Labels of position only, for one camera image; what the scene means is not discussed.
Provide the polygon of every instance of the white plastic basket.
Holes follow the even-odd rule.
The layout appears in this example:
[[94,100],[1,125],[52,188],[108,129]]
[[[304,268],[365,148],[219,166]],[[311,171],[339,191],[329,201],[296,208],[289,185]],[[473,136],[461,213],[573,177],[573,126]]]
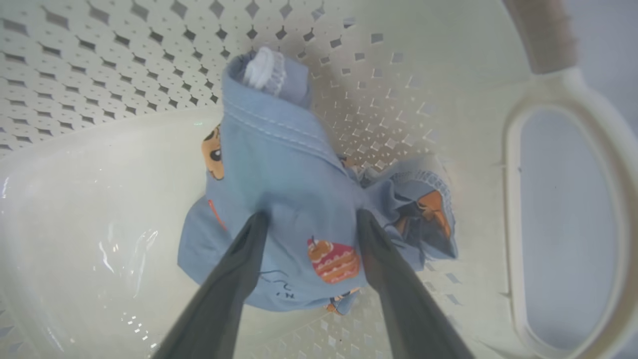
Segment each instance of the white plastic basket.
[[[638,147],[582,80],[564,15],[550,0],[0,4],[0,357],[152,354],[196,289],[177,242],[221,71],[268,45],[309,66],[336,151],[377,171],[440,156],[461,257],[419,275],[477,358],[610,358],[638,323]],[[607,308],[569,352],[526,318],[519,148],[541,108],[591,146],[618,230]],[[344,317],[245,307],[235,357],[390,358],[362,292]]]

